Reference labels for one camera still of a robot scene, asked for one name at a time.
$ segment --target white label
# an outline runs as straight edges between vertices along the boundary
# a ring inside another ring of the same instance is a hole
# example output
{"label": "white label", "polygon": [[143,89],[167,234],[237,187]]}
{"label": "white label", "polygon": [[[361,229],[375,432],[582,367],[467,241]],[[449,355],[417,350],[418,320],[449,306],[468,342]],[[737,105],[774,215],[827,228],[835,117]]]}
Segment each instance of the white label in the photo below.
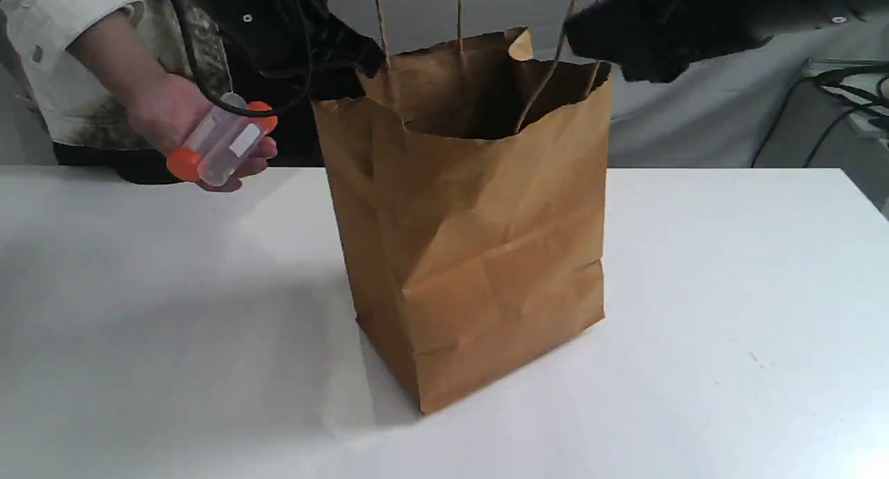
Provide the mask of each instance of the white label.
{"label": "white label", "polygon": [[263,131],[261,131],[257,125],[249,124],[247,125],[247,128],[241,132],[241,135],[238,135],[238,138],[232,141],[229,150],[240,158],[244,155],[244,152],[247,151],[247,148],[256,142],[261,134],[263,134]]}

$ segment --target forearm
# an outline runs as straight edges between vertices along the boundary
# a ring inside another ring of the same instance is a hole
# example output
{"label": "forearm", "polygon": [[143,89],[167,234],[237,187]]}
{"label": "forearm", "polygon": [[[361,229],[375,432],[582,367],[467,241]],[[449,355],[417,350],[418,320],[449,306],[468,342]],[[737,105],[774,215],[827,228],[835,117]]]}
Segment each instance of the forearm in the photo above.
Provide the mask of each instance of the forearm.
{"label": "forearm", "polygon": [[121,12],[104,17],[69,47],[71,55],[124,106],[166,70]]}

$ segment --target white shirt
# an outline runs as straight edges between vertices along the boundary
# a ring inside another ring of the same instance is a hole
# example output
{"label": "white shirt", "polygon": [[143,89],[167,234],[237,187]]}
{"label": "white shirt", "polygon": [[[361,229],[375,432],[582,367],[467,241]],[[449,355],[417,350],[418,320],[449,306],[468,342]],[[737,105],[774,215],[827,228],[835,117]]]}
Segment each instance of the white shirt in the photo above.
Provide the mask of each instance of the white shirt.
{"label": "white shirt", "polygon": [[[10,43],[55,142],[101,149],[149,146],[127,125],[120,102],[67,52],[101,18],[121,10],[164,67],[188,76],[188,64],[172,6],[166,0],[2,0]],[[228,65],[216,28],[188,6],[198,62],[214,92],[231,90]]]}

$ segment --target hand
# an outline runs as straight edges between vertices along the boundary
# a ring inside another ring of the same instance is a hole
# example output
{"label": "hand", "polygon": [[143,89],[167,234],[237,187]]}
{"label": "hand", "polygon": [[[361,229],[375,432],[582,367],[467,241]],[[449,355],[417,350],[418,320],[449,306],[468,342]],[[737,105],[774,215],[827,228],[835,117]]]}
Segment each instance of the hand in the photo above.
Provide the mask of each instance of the hand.
{"label": "hand", "polygon": [[[213,105],[191,81],[164,73],[143,81],[124,97],[124,106],[133,130],[142,134],[158,152],[168,156],[185,143]],[[267,159],[276,154],[275,140],[266,137],[225,185],[212,187],[203,182],[198,185],[206,191],[238,191],[242,187],[241,178],[269,168]]]}

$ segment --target brown paper bag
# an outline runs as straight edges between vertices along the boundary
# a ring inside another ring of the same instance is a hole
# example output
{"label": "brown paper bag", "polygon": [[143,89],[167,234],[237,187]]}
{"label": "brown paper bag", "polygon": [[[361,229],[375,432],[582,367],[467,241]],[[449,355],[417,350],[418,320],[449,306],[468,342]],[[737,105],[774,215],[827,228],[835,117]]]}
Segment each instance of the brown paper bag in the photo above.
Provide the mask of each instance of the brown paper bag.
{"label": "brown paper bag", "polygon": [[390,59],[315,103],[358,323],[435,412],[604,318],[609,67],[531,60],[526,29]]}

